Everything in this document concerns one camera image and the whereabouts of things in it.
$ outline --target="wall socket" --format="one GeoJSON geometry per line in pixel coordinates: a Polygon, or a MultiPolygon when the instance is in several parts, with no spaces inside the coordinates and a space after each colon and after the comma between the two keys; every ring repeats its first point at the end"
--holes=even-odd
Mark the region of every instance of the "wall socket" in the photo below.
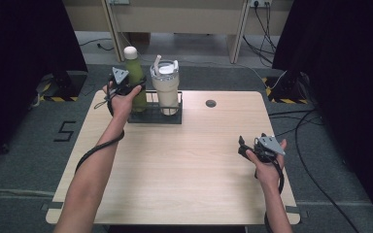
{"type": "Polygon", "coordinates": [[[269,3],[269,6],[271,6],[271,4],[272,4],[272,0],[251,0],[250,7],[252,7],[252,8],[254,7],[255,1],[258,2],[258,7],[259,8],[265,8],[265,3],[269,3]]]}

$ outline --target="hand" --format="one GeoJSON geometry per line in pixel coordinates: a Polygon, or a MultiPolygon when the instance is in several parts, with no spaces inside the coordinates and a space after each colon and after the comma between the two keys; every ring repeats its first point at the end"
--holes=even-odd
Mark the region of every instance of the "hand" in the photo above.
{"type": "MultiPolygon", "coordinates": [[[[287,140],[283,140],[281,143],[281,148],[283,150],[287,147],[287,140]]],[[[280,176],[278,175],[277,170],[274,165],[271,163],[263,163],[259,161],[258,157],[250,150],[246,151],[247,157],[255,164],[256,166],[256,176],[262,186],[273,185],[277,186],[280,176]]],[[[277,161],[281,166],[281,169],[284,168],[284,157],[281,154],[277,155],[277,161]]]]}
{"type": "MultiPolygon", "coordinates": [[[[105,85],[103,88],[105,93],[107,93],[107,86],[105,85]]],[[[125,119],[129,116],[132,110],[132,100],[134,97],[141,91],[142,87],[140,85],[135,86],[132,91],[125,95],[117,95],[113,94],[111,102],[112,108],[114,110],[114,117],[124,116],[125,119]]]]}

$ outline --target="wire basket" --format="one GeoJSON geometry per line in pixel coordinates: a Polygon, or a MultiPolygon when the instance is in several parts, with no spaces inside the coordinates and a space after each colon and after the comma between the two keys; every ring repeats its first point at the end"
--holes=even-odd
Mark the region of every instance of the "wire basket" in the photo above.
{"type": "Polygon", "coordinates": [[[132,112],[128,123],[160,123],[160,124],[182,124],[183,122],[183,93],[178,91],[178,107],[160,107],[156,90],[147,90],[147,107],[133,106],[132,109],[145,109],[142,112],[132,112]]]}

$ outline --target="white tumbler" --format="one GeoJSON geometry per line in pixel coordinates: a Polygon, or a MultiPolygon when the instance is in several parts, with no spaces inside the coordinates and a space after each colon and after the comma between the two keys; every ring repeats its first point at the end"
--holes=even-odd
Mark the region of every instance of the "white tumbler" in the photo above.
{"type": "Polygon", "coordinates": [[[161,112],[171,116],[178,111],[178,85],[180,74],[178,61],[160,60],[151,66],[153,87],[158,95],[161,112]]]}

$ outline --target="white bottle cap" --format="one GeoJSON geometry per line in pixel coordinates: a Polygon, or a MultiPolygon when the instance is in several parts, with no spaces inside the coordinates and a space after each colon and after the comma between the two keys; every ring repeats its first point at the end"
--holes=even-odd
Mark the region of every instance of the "white bottle cap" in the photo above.
{"type": "Polygon", "coordinates": [[[138,57],[138,53],[134,47],[126,47],[123,50],[123,56],[125,59],[133,60],[138,57]]]}

